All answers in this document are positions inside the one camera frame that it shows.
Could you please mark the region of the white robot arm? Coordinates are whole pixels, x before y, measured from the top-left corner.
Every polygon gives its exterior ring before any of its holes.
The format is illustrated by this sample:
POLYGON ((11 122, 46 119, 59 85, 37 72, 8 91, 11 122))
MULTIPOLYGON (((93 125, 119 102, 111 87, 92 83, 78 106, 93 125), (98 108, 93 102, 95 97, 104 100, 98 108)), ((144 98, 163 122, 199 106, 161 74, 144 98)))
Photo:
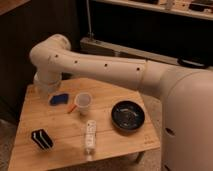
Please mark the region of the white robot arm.
POLYGON ((35 45, 34 84, 56 91, 64 73, 108 82, 162 103, 162 171, 213 171, 213 71, 143 59, 73 52, 55 34, 35 45))

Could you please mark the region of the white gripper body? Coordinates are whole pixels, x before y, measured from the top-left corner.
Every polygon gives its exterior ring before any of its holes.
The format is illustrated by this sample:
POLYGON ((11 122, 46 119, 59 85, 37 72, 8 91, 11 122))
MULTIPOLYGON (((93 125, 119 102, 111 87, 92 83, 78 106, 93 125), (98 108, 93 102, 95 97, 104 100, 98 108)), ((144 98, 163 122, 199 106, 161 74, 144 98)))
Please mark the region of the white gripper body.
POLYGON ((59 89, 61 80, 61 74, 37 72, 34 76, 34 85, 41 96, 48 97, 59 89))

